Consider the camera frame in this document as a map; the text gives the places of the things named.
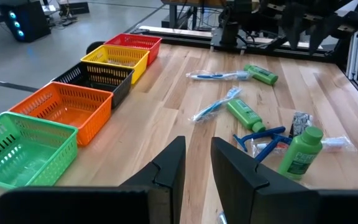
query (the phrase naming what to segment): green bottle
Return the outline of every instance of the green bottle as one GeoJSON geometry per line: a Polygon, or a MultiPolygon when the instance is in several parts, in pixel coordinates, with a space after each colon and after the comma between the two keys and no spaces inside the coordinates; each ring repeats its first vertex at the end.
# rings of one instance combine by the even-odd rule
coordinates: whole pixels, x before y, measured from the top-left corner
{"type": "Polygon", "coordinates": [[[322,130],[316,127],[307,127],[302,134],[293,138],[278,173],[293,180],[300,180],[323,148],[322,138],[322,130]]]}
{"type": "Polygon", "coordinates": [[[273,85],[278,80],[278,76],[274,73],[255,65],[246,65],[244,71],[251,73],[253,78],[268,85],[273,85]]]}
{"type": "Polygon", "coordinates": [[[227,103],[226,107],[248,130],[256,133],[266,130],[266,127],[262,123],[262,118],[242,100],[233,99],[227,103]]]}

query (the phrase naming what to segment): yellow basket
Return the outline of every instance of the yellow basket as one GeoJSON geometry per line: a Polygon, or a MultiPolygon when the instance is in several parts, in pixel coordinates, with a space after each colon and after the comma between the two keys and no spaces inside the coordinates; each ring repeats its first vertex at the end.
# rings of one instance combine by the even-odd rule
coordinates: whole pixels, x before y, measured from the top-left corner
{"type": "Polygon", "coordinates": [[[146,70],[149,52],[148,50],[128,47],[102,45],[83,57],[81,61],[113,67],[131,68],[135,70],[131,82],[134,84],[146,70]]]}

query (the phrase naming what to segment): black wheel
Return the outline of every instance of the black wheel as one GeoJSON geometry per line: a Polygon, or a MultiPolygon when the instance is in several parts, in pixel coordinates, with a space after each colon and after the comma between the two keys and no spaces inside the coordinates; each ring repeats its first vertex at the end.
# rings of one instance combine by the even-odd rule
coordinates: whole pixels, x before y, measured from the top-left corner
{"type": "Polygon", "coordinates": [[[86,54],[91,53],[94,49],[97,49],[98,47],[100,47],[101,45],[104,44],[104,41],[96,41],[93,42],[92,44],[90,44],[88,46],[88,48],[86,49],[86,54]]]}

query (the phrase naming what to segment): orange basket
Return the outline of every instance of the orange basket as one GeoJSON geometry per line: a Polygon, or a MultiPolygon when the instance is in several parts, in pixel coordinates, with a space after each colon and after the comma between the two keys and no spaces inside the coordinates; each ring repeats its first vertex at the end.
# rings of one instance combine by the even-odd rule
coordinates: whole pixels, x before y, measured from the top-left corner
{"type": "Polygon", "coordinates": [[[112,93],[51,82],[9,111],[78,128],[77,144],[86,146],[111,115],[112,93]]]}

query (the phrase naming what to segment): red basket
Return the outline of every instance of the red basket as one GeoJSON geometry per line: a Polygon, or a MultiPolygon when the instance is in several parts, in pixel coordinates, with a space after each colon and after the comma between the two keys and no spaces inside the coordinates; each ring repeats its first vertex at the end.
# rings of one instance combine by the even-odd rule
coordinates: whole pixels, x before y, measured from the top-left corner
{"type": "Polygon", "coordinates": [[[147,60],[147,66],[149,66],[157,58],[161,40],[162,38],[146,35],[119,34],[104,44],[149,50],[149,59],[147,60]]]}

